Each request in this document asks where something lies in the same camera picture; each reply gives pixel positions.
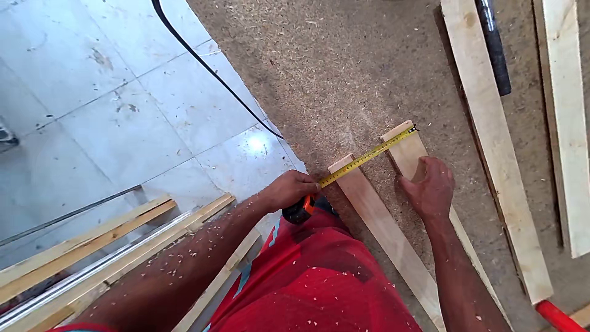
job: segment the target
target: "red handle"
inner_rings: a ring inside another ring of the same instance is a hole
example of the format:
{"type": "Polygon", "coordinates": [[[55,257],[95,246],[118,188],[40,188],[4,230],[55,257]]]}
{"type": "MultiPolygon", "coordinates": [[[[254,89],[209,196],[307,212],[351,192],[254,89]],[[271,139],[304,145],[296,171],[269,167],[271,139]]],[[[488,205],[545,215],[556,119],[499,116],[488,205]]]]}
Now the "red handle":
{"type": "Polygon", "coordinates": [[[553,303],[543,300],[537,307],[537,312],[543,316],[559,332],[587,332],[568,315],[564,314],[553,303]]]}

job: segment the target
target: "forearm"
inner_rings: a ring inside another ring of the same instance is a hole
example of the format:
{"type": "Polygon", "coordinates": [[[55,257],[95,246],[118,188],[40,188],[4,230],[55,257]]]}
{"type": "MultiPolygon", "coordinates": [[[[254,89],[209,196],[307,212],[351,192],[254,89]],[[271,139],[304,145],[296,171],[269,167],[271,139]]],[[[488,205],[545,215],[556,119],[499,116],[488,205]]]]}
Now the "forearm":
{"type": "Polygon", "coordinates": [[[510,332],[448,218],[424,220],[438,284],[438,297],[447,331],[510,332]]]}
{"type": "Polygon", "coordinates": [[[268,213],[258,194],[126,274],[76,321],[119,331],[169,331],[268,213]]]}

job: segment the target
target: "dirt stain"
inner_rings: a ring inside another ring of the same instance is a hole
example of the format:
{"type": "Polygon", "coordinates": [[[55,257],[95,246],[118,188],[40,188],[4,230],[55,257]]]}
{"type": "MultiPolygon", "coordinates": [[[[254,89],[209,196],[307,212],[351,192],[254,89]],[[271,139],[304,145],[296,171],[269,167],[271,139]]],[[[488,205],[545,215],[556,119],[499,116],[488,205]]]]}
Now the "dirt stain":
{"type": "Polygon", "coordinates": [[[477,14],[474,12],[468,12],[465,14],[465,23],[467,23],[467,27],[471,28],[477,22],[477,14]]]}
{"type": "Polygon", "coordinates": [[[92,50],[94,51],[92,53],[91,58],[96,61],[97,64],[103,66],[104,68],[113,70],[113,64],[111,63],[109,57],[105,57],[104,55],[102,55],[101,52],[99,52],[96,48],[92,48],[92,50]]]}

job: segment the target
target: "tape measure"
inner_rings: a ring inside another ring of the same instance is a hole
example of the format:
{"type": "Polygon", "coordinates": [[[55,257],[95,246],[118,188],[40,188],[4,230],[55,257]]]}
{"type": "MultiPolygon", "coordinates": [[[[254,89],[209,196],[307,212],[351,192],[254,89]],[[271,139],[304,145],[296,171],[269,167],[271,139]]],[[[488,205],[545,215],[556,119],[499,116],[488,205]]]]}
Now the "tape measure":
{"type": "MultiPolygon", "coordinates": [[[[391,139],[387,140],[385,143],[374,147],[373,150],[363,154],[359,158],[349,162],[344,167],[340,168],[339,170],[335,171],[328,177],[325,177],[319,181],[320,186],[324,188],[325,186],[329,185],[330,183],[338,180],[340,177],[346,175],[346,173],[354,170],[358,166],[366,163],[367,161],[377,157],[381,152],[389,149],[393,145],[399,143],[402,139],[409,137],[410,135],[417,132],[418,129],[416,126],[412,126],[401,133],[395,135],[391,139]]],[[[316,204],[316,195],[307,195],[301,198],[297,203],[294,205],[283,209],[283,217],[292,224],[302,224],[307,219],[309,219],[313,214],[313,209],[316,204]]]]}
{"type": "Polygon", "coordinates": [[[358,166],[361,166],[362,164],[366,163],[367,161],[369,161],[369,160],[377,157],[381,152],[389,149],[390,147],[392,147],[395,144],[399,143],[402,139],[411,136],[413,133],[415,133],[417,131],[419,131],[419,130],[418,130],[418,128],[416,128],[415,125],[412,126],[411,128],[408,128],[408,129],[402,131],[401,133],[399,133],[399,134],[395,135],[394,137],[392,137],[391,139],[387,140],[385,143],[374,147],[373,150],[371,150],[371,151],[363,154],[359,158],[357,158],[357,159],[349,162],[348,164],[344,165],[342,168],[340,168],[339,170],[335,171],[334,173],[332,173],[332,174],[328,175],[327,177],[321,179],[319,181],[320,186],[322,186],[322,188],[325,188],[330,183],[338,180],[339,178],[341,178],[344,175],[346,175],[348,172],[354,170],[358,166]]]}

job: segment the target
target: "yellow measuring tape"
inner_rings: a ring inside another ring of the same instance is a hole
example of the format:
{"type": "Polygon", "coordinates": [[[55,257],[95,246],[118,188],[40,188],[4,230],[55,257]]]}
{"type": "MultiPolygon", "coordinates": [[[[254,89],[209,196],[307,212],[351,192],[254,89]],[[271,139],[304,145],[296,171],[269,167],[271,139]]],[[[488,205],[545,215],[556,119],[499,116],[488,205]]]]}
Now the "yellow measuring tape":
{"type": "Polygon", "coordinates": [[[399,133],[399,134],[395,135],[394,137],[392,137],[391,139],[387,140],[385,143],[378,145],[373,150],[363,154],[359,158],[344,165],[342,168],[335,171],[334,173],[321,179],[319,181],[320,186],[322,186],[322,188],[326,187],[330,183],[338,180],[340,177],[343,177],[346,173],[354,170],[358,166],[361,166],[362,164],[366,163],[367,161],[377,157],[381,152],[389,149],[390,147],[399,143],[402,139],[409,137],[410,135],[412,135],[415,132],[418,132],[418,129],[416,128],[416,126],[412,126],[411,128],[408,128],[408,129],[402,131],[401,133],[399,133]]]}

